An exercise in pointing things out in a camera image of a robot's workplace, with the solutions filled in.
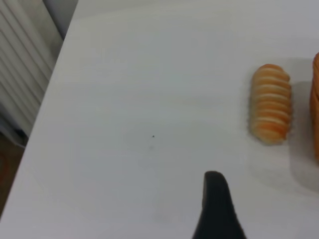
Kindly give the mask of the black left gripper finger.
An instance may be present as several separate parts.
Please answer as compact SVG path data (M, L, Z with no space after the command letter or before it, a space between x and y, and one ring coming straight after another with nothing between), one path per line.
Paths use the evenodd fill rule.
M202 211L194 239L245 239L228 183L220 172L204 174Z

